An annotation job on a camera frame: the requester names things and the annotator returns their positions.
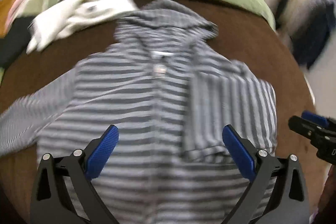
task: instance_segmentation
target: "gray striped shirt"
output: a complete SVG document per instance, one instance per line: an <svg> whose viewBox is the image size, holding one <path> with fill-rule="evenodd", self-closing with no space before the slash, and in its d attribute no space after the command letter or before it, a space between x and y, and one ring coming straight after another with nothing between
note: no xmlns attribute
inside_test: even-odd
<svg viewBox="0 0 336 224"><path fill-rule="evenodd" d="M120 20L120 43L0 116L0 153L37 141L38 161L69 155L115 124L119 143L92 184L120 223L221 223L248 185L223 126L273 153L276 107L269 83L206 44L216 35L216 25L176 2L146 5Z"/></svg>

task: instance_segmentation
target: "black garment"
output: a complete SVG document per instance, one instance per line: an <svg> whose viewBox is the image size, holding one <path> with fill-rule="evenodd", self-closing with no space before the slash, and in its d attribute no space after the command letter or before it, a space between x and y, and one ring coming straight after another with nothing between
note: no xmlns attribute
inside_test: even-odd
<svg viewBox="0 0 336 224"><path fill-rule="evenodd" d="M28 30L35 17L20 17L13 21L4 38L0 38L0 67L7 69L27 47L31 34Z"/></svg>
<svg viewBox="0 0 336 224"><path fill-rule="evenodd" d="M282 14L282 12L284 11L284 9L286 8L286 5L288 3L288 0L280 0L278 7L277 7L277 11L275 13L275 28L276 30L278 30L281 27L281 24L279 23L279 18Z"/></svg>
<svg viewBox="0 0 336 224"><path fill-rule="evenodd" d="M323 51L330 33L335 28L334 4L325 3L313 11L313 18L307 30L293 42L293 55L299 65L310 69Z"/></svg>

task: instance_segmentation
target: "blue textured pad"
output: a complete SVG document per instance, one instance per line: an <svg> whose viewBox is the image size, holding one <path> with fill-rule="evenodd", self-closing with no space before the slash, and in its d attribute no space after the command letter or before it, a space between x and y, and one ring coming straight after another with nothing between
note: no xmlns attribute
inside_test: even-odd
<svg viewBox="0 0 336 224"><path fill-rule="evenodd" d="M254 160L248 151L228 126L223 128L222 138L241 175L253 182L257 173Z"/></svg>
<svg viewBox="0 0 336 224"><path fill-rule="evenodd" d="M86 162L85 177L88 180L98 178L119 140L119 131L116 126L110 128L103 140Z"/></svg>
<svg viewBox="0 0 336 224"><path fill-rule="evenodd" d="M329 126L329 122L327 118L323 116L316 115L314 113L311 113L307 110L303 111L301 114L301 118L305 119L307 121L313 122L323 128L327 128Z"/></svg>

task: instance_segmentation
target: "metal screw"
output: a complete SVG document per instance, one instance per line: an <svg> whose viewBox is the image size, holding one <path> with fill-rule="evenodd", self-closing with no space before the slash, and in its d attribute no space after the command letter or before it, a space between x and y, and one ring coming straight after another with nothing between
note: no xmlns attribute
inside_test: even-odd
<svg viewBox="0 0 336 224"><path fill-rule="evenodd" d="M73 155L74 155L75 157L78 157L78 156L80 156L82 153L83 153L82 150L77 149L77 150L75 150L75 151L73 152Z"/></svg>
<svg viewBox="0 0 336 224"><path fill-rule="evenodd" d="M291 158L291 160L293 160L293 161L297 161L297 156L295 156L294 154L292 154L290 158Z"/></svg>
<svg viewBox="0 0 336 224"><path fill-rule="evenodd" d="M258 154L262 157L266 157L267 156L267 152L265 150L259 150Z"/></svg>
<svg viewBox="0 0 336 224"><path fill-rule="evenodd" d="M50 154L46 153L43 155L42 159L48 160L50 158Z"/></svg>

